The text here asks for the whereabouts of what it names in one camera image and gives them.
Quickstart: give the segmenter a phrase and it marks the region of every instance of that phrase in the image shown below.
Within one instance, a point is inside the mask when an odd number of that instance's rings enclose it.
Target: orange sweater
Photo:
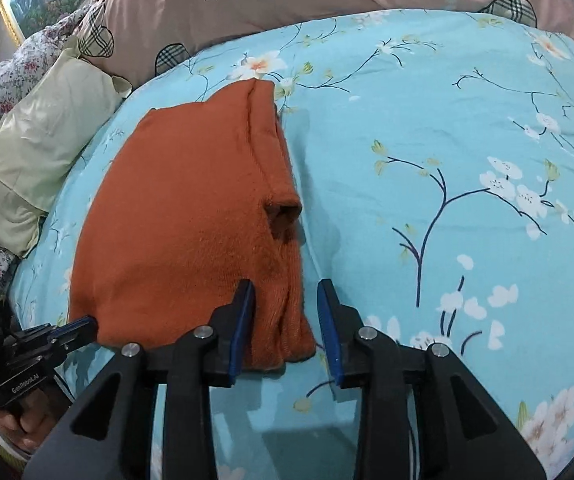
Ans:
[[[153,348],[208,322],[249,278],[257,307],[247,364],[308,358],[315,341],[294,228],[301,208],[271,82],[151,110],[84,223],[69,318],[95,316],[101,344]]]

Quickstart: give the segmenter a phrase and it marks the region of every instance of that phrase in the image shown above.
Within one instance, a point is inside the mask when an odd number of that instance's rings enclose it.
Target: bed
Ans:
[[[449,345],[548,478],[574,478],[574,40],[493,13],[383,9],[192,54],[142,85],[81,153],[12,283],[22,325],[66,322],[84,218],[150,108],[270,79],[304,205],[317,341],[316,285],[331,278],[343,303],[402,344]],[[61,373],[74,396],[111,355],[70,356]],[[321,350],[214,390],[211,406],[221,480],[352,476],[359,399],[330,386]]]

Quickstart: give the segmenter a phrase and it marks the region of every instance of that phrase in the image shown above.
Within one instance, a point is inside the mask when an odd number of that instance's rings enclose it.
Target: folded orange garment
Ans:
[[[294,228],[301,208],[271,82],[236,82],[203,103],[151,110],[84,223],[69,318],[96,317],[101,344],[153,348],[208,322],[249,278],[257,308],[248,364],[308,358],[315,341]]]

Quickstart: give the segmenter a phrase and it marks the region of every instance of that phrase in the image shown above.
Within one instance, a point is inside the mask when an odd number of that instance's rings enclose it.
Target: bed sheet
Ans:
[[[22,325],[67,319],[86,212],[140,118],[250,77],[276,83],[317,340],[316,285],[331,278],[371,326],[457,352],[554,478],[574,455],[574,42],[561,34],[392,10],[202,51],[138,89],[82,153],[12,285]],[[70,356],[75,394],[110,357]],[[321,351],[211,403],[221,480],[352,478],[359,399],[328,384]]]

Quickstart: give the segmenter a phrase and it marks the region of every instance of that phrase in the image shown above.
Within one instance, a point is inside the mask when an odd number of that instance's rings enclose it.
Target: blue fabric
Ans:
[[[560,34],[392,10],[199,53],[135,92],[84,150],[14,281],[23,325],[65,322],[86,212],[140,118],[252,76],[276,82],[318,342],[316,285],[331,278],[401,343],[450,345],[555,477],[574,454],[574,43]],[[68,359],[75,393],[110,355]],[[358,393],[327,381],[319,352],[213,390],[220,478],[352,478]]]

